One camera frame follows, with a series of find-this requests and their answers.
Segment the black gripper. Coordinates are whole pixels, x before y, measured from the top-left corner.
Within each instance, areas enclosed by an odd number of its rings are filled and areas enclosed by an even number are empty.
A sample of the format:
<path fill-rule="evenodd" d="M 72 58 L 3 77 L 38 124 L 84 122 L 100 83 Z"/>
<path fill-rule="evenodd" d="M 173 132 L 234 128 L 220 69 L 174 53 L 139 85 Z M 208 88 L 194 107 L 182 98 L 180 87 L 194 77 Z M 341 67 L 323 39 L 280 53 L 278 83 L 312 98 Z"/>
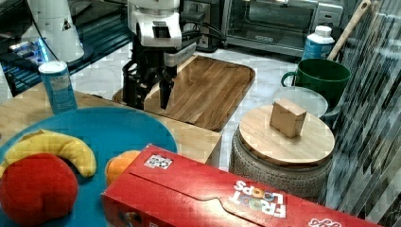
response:
<path fill-rule="evenodd" d="M 159 84 L 160 107 L 166 109 L 177 67 L 167 66 L 165 53 L 173 47 L 143 46 L 137 36 L 132 38 L 131 60 L 123 67 L 123 101 L 143 110 L 144 101 L 153 86 Z"/>

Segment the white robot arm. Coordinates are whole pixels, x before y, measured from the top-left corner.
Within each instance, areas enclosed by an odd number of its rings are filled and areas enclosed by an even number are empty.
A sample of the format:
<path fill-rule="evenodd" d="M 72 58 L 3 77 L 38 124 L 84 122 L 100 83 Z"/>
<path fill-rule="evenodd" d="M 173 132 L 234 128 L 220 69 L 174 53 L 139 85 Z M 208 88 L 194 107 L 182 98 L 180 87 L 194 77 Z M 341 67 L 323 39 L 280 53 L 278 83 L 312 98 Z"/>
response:
<path fill-rule="evenodd" d="M 123 101 L 136 109 L 154 85 L 159 86 L 160 107 L 165 108 L 177 77 L 177 66 L 195 52 L 201 33 L 183 30 L 183 0 L 128 0 L 128 26 L 132 32 L 131 59 L 123 67 Z"/>

